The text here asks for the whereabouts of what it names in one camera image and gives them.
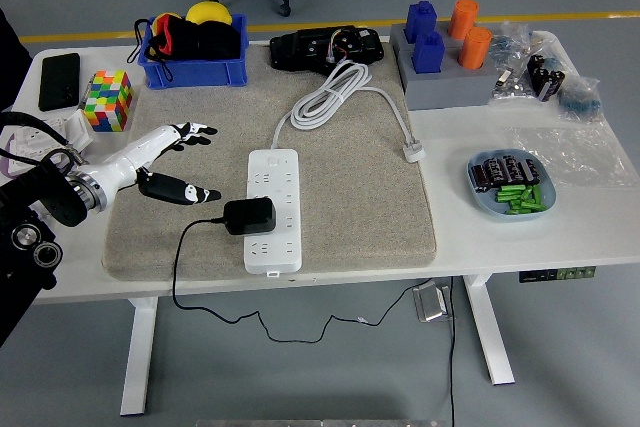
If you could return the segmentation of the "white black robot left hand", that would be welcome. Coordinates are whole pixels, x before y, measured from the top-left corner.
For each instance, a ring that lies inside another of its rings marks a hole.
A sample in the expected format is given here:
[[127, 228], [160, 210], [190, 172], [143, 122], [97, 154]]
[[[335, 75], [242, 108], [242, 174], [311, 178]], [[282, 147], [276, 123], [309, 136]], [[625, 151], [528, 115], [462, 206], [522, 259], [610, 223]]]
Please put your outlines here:
[[96, 207], [106, 209], [117, 192], [136, 185], [142, 195], [177, 204], [195, 205], [217, 201], [221, 193], [191, 183], [153, 173], [151, 164], [169, 150], [182, 150], [186, 145], [209, 145], [217, 130], [199, 123], [164, 125], [130, 143], [103, 163], [88, 168], [86, 173], [97, 184]]

